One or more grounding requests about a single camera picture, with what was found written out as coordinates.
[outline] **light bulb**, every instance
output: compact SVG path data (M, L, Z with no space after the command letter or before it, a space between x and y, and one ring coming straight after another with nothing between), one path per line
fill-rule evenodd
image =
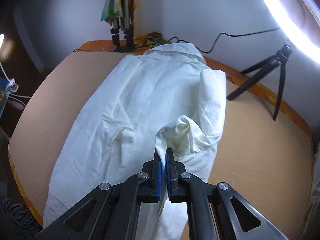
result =
M290 41L312 60L320 64L320 48L314 45L290 19L279 0L264 0L269 11Z
M4 35L0 34L0 48L2 46L3 40L4 40Z

